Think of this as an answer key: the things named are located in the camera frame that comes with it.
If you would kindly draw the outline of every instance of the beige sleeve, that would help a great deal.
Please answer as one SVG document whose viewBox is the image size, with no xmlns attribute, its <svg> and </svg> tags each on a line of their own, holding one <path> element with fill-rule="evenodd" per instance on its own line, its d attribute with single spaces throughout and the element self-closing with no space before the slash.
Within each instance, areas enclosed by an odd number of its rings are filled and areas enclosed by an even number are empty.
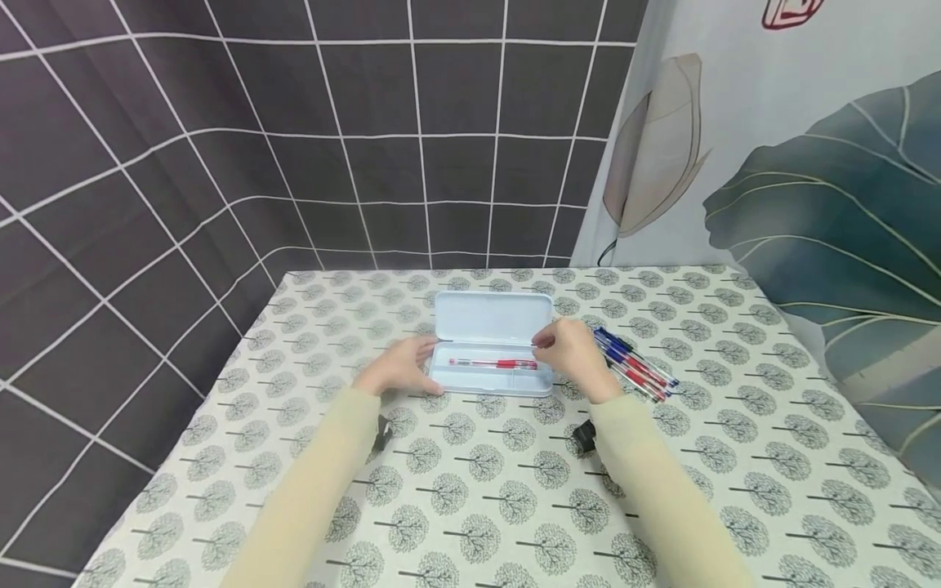
<svg viewBox="0 0 941 588">
<path fill-rule="evenodd" d="M 299 588 L 340 499 L 373 447 L 379 399 L 344 389 L 310 446 L 265 501 L 222 588 Z"/>
<path fill-rule="evenodd" d="M 640 402 L 622 396 L 589 413 L 601 462 L 640 514 L 645 540 L 673 586 L 754 586 L 726 528 Z"/>
</svg>

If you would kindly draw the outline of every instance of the tree-patterned tablecloth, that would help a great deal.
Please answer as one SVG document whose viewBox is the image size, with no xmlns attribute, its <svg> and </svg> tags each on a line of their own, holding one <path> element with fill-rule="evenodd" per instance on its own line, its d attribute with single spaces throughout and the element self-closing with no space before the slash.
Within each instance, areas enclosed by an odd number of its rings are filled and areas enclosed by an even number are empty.
<svg viewBox="0 0 941 588">
<path fill-rule="evenodd" d="M 330 399 L 442 289 L 543 292 L 682 380 L 651 405 L 759 583 L 937 585 L 941 511 L 724 266 L 289 273 L 206 403 L 79 577 L 217 585 Z M 586 401 L 388 398 L 394 439 L 337 510 L 308 588 L 665 586 L 636 512 L 567 435 Z"/>
</svg>

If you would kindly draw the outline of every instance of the curtain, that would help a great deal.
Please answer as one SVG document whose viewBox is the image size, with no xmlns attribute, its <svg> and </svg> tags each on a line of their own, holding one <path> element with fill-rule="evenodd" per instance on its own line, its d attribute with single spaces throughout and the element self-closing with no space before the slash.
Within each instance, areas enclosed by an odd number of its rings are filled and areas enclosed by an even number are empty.
<svg viewBox="0 0 941 588">
<path fill-rule="evenodd" d="M 941 485 L 934 2 L 651 6 L 578 265 L 731 263 Z"/>
</svg>

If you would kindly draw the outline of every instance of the black object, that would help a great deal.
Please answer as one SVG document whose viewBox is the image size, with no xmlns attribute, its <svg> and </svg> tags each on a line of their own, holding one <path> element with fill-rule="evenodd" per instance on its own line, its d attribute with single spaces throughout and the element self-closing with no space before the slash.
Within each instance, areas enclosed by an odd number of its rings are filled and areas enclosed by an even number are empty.
<svg viewBox="0 0 941 588">
<path fill-rule="evenodd" d="M 583 422 L 578 428 L 572 431 L 572 438 L 578 443 L 579 449 L 581 449 L 583 453 L 594 451 L 595 424 L 591 422 L 591 419 Z"/>
<path fill-rule="evenodd" d="M 389 443 L 389 439 L 392 438 L 392 427 L 389 423 L 389 419 L 379 415 L 379 432 L 375 436 L 375 442 L 373 443 L 373 451 L 381 452 L 386 449 L 386 444 Z"/>
</svg>

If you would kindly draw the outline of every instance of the light blue pencil case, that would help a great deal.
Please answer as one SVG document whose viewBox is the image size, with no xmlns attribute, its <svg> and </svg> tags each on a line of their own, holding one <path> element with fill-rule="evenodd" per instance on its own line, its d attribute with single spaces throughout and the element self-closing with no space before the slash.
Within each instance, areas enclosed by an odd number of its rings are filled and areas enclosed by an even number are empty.
<svg viewBox="0 0 941 588">
<path fill-rule="evenodd" d="M 552 369 L 535 370 L 452 365 L 452 359 L 533 359 L 533 335 L 552 321 L 545 294 L 440 292 L 435 297 L 436 333 L 441 342 L 428 375 L 451 392 L 548 396 Z"/>
</svg>

